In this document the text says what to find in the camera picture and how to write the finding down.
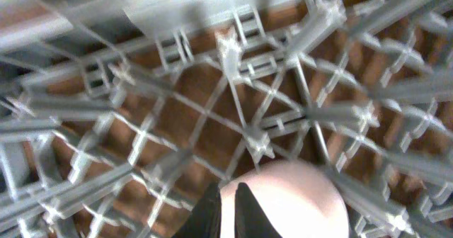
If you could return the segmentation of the pink plastic cup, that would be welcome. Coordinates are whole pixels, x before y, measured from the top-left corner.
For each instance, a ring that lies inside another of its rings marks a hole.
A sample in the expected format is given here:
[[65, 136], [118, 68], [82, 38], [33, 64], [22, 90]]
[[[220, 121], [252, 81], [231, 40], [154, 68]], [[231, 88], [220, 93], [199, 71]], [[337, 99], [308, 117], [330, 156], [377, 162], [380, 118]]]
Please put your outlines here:
[[282, 237], [348, 237], [348, 212], [337, 188], [306, 161], [279, 160], [249, 171], [221, 188], [220, 237], [234, 236], [235, 193], [246, 183]]

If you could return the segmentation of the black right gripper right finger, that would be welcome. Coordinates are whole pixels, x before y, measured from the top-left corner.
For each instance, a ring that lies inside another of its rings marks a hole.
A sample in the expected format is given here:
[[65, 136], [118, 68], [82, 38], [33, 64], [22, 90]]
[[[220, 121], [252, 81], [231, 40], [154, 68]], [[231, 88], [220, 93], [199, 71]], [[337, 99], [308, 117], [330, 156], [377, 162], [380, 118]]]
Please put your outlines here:
[[282, 238], [246, 183], [236, 189], [234, 234], [235, 238]]

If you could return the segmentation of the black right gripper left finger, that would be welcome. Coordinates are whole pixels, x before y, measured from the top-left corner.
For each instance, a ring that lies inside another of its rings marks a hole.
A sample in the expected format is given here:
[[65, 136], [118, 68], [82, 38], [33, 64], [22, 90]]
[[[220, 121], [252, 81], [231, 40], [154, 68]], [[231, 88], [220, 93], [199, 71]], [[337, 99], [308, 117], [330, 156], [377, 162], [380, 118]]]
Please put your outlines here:
[[190, 216], [172, 238], [220, 238], [222, 199], [218, 183], [211, 183]]

